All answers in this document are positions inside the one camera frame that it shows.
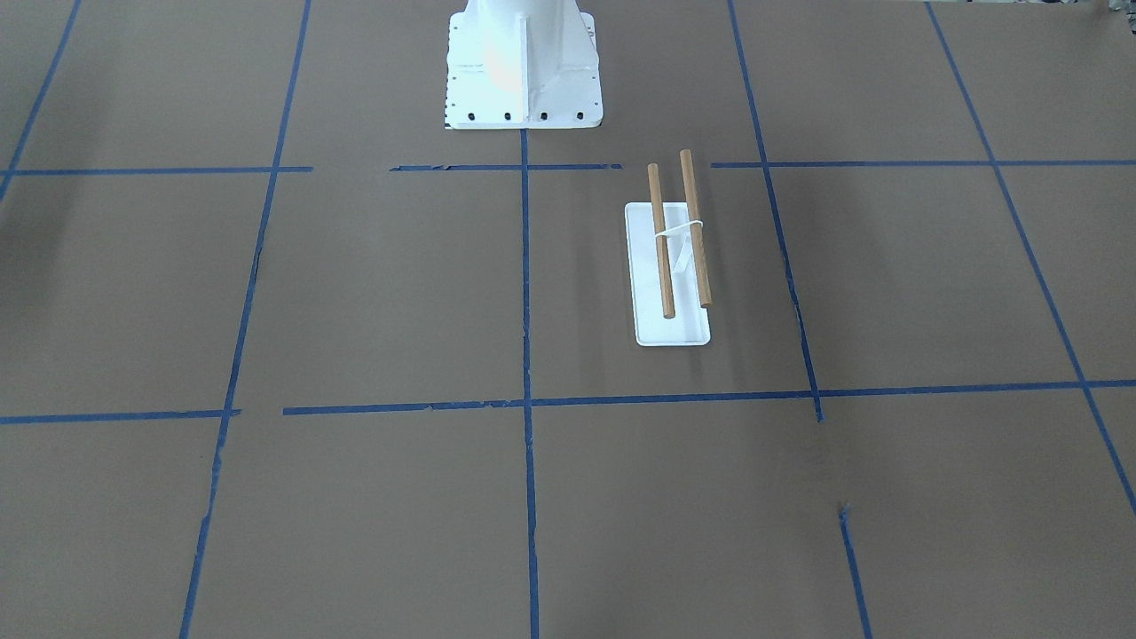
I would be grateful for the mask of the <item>wooden rack rod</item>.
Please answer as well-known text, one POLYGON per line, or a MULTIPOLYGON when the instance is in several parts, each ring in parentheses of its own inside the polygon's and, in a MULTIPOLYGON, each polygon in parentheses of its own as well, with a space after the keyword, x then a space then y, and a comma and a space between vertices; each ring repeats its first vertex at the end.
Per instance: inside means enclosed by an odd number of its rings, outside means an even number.
MULTIPOLYGON (((648 186, 653 231, 655 234, 658 231, 667 229, 667 226, 665 215, 665 194, 662 193, 659 166, 654 161, 651 161, 648 165, 648 186)), ((665 320, 674 320, 676 317, 676 302, 674 300, 675 294, 671 280, 668 239, 654 238, 654 243, 662 316, 665 316, 665 320)))
POLYGON ((695 280, 698 280, 699 307, 707 309, 713 306, 713 287, 707 269, 705 254, 705 227, 699 207, 698 173, 694 171, 693 153, 690 148, 679 151, 679 163, 682 171, 682 184, 684 185, 685 204, 687 206, 687 218, 690 219, 690 241, 692 241, 692 257, 695 266, 695 280))

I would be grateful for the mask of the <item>white rack base tray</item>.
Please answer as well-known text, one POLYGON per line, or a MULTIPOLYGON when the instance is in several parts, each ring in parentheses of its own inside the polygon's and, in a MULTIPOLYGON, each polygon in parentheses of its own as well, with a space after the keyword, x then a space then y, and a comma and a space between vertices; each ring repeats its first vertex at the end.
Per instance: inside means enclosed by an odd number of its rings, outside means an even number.
POLYGON ((665 223, 646 201, 625 206, 625 231, 635 342, 641 347, 702 347, 711 327, 699 296, 693 242, 699 222, 687 206, 662 204, 665 223))

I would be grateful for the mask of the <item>front wooden rack rod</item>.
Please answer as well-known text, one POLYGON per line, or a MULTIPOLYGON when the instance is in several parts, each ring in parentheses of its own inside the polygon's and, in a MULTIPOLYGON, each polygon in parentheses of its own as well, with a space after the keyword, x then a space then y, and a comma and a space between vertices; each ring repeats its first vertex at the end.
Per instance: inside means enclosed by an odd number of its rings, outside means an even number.
MULTIPOLYGON (((653 231, 655 234, 658 231, 667 229, 667 226, 665 215, 665 194, 662 193, 659 166, 654 161, 651 161, 648 165, 648 186, 653 231)), ((654 243, 662 316, 665 316, 665 320, 674 320, 676 317, 676 302, 674 300, 675 294, 671 280, 668 239, 654 238, 654 243)))

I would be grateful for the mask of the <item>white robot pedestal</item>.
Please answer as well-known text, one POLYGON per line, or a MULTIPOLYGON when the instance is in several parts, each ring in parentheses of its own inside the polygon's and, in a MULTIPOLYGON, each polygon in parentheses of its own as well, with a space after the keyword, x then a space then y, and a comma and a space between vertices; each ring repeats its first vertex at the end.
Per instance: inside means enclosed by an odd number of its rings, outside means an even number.
POLYGON ((446 36, 446 128, 604 121, 596 24, 576 1, 468 1, 450 16, 446 36))

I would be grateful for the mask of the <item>rear wooden rack rod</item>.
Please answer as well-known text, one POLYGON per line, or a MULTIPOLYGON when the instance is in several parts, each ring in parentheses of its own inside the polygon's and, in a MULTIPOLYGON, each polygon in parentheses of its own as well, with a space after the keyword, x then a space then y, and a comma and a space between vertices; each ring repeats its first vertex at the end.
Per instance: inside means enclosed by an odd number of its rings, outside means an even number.
POLYGON ((698 280, 699 307, 707 309, 713 306, 713 287, 707 269, 705 254, 705 227, 699 207, 698 173, 694 171, 693 153, 690 148, 679 151, 679 163, 682 171, 682 184, 684 185, 685 204, 687 206, 687 218, 690 219, 690 241, 692 241, 692 257, 695 266, 695 280, 698 280))

